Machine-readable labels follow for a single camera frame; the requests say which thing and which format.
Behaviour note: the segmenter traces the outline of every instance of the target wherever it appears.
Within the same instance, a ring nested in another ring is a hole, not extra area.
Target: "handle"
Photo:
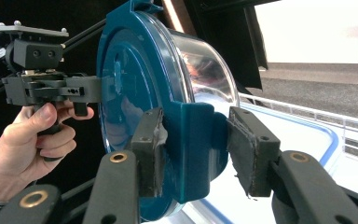
[[[34,105],[34,112],[36,112],[38,109],[40,109],[43,105],[44,104]],[[46,135],[46,134],[55,134],[55,133],[58,133],[60,130],[61,130],[60,123],[56,120],[51,127],[38,133],[37,135],[41,136],[41,135]],[[61,158],[62,157],[58,157],[58,158],[44,157],[43,160],[44,161],[57,161]]]

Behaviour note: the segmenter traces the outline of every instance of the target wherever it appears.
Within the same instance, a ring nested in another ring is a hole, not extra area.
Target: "railing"
[[[284,102],[274,101],[262,97],[240,93],[242,102],[268,107],[305,119],[311,119],[328,125],[340,134],[343,142],[343,151],[358,159],[358,118],[339,115],[327,111],[308,108],[301,105],[292,105]]]

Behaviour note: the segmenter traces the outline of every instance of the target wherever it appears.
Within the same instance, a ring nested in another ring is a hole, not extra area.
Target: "lid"
[[[150,14],[156,10],[161,8],[152,1],[132,0],[109,13],[97,57],[106,152],[123,149],[146,110],[162,107],[164,112],[168,139],[163,190],[159,197],[141,198],[143,220],[167,216],[209,193],[210,181],[227,164],[226,117],[200,102],[238,104],[232,77],[218,54],[196,38],[169,31]],[[188,46],[187,38],[192,41]],[[190,64],[204,62],[224,74],[204,75],[210,68],[204,66],[191,76]]]

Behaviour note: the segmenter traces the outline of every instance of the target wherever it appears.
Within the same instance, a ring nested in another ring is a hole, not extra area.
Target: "black plastic part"
[[[279,198],[277,192],[272,196],[271,207],[274,212],[275,221],[277,224],[297,224],[298,214],[296,209],[290,203],[286,203]]]
[[[144,112],[131,139],[131,150],[139,164],[141,197],[156,197],[162,192],[163,144],[168,136],[162,126],[162,118],[161,108]]]
[[[61,130],[60,124],[56,120],[53,124],[53,126],[49,127],[48,129],[38,133],[38,135],[45,135],[45,134],[55,134],[58,133]]]
[[[184,0],[197,36],[225,59],[243,87],[261,89],[259,66],[268,68],[255,6],[273,0]]]
[[[86,117],[88,115],[86,103],[74,103],[75,115],[79,117]]]
[[[358,223],[358,207],[312,156],[284,151],[277,164],[274,170],[287,189],[298,223]],[[293,220],[282,219],[293,211],[277,209],[280,207],[272,206],[276,220],[282,221],[278,223]]]
[[[128,150],[103,156],[83,223],[140,223],[136,163]]]
[[[14,40],[14,63],[26,70],[56,68],[62,59],[62,46]]]
[[[232,106],[228,118],[227,150],[247,194],[268,197],[269,162],[280,155],[280,140],[250,111]]]
[[[8,104],[30,105],[27,93],[23,87],[23,80],[21,78],[5,77],[2,78],[2,83],[5,85]]]
[[[71,102],[100,103],[102,99],[101,79],[90,77],[66,77],[64,79],[68,90],[63,92]],[[71,88],[81,88],[79,94],[73,94]]]
[[[0,211],[0,224],[53,224],[61,217],[61,194],[51,185],[34,185],[16,195]]]

